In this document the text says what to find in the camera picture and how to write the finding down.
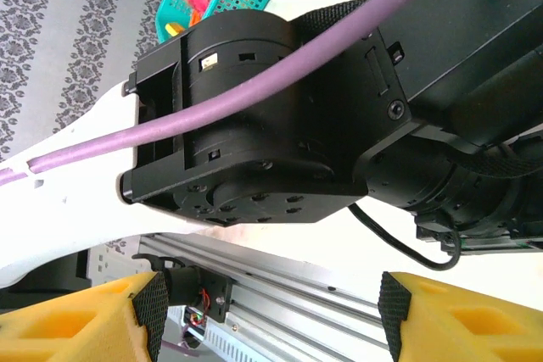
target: patterned wall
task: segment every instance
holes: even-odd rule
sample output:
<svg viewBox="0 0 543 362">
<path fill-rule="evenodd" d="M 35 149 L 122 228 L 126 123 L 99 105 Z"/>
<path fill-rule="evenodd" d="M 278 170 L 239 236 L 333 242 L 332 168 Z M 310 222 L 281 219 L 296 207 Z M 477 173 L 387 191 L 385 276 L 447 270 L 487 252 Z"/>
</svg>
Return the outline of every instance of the patterned wall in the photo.
<svg viewBox="0 0 543 362">
<path fill-rule="evenodd" d="M 85 114 L 156 44 L 160 0 L 0 0 L 0 161 Z"/>
</svg>

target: metal frame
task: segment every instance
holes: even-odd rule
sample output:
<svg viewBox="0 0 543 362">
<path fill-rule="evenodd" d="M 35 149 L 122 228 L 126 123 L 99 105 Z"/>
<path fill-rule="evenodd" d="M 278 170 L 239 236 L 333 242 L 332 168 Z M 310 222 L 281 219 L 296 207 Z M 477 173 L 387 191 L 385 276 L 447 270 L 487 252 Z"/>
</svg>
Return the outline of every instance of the metal frame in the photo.
<svg viewBox="0 0 543 362">
<path fill-rule="evenodd" d="M 142 237 L 140 253 L 234 279 L 225 323 L 210 320 L 204 338 L 227 361 L 390 360 L 377 305 L 353 276 L 199 235 Z"/>
</svg>

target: black cable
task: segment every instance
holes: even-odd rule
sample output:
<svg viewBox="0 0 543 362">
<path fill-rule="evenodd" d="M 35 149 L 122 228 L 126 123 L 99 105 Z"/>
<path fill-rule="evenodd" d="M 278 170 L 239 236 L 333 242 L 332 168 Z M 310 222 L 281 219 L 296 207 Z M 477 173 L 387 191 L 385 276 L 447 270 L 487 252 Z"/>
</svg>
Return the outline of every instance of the black cable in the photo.
<svg viewBox="0 0 543 362">
<path fill-rule="evenodd" d="M 392 246 L 396 250 L 399 250 L 405 256 L 408 256 L 409 258 L 415 260 L 421 265 L 426 266 L 432 270 L 443 271 L 452 269 L 458 263 L 458 260 L 460 258 L 460 252 L 462 249 L 462 243 L 460 242 L 460 234 L 453 225 L 451 225 L 451 235 L 454 244 L 454 252 L 452 254 L 452 257 L 449 261 L 445 263 L 436 263 L 428 258 L 425 258 L 416 250 L 409 248 L 407 245 L 390 235 L 380 224 L 373 220 L 370 215 L 366 214 L 357 204 L 353 203 L 349 205 L 348 208 L 349 211 L 370 231 L 383 239 L 386 243 L 388 243 L 388 245 Z"/>
</svg>

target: damask wallpaper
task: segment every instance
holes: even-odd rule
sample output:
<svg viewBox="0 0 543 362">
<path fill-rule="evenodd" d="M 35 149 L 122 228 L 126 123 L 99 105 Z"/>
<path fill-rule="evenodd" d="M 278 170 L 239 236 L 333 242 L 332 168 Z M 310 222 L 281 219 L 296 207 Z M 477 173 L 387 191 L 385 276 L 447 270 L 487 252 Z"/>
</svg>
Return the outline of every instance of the damask wallpaper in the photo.
<svg viewBox="0 0 543 362">
<path fill-rule="evenodd" d="M 156 44 L 160 0 L 0 0 L 0 161 L 85 114 Z"/>
</svg>

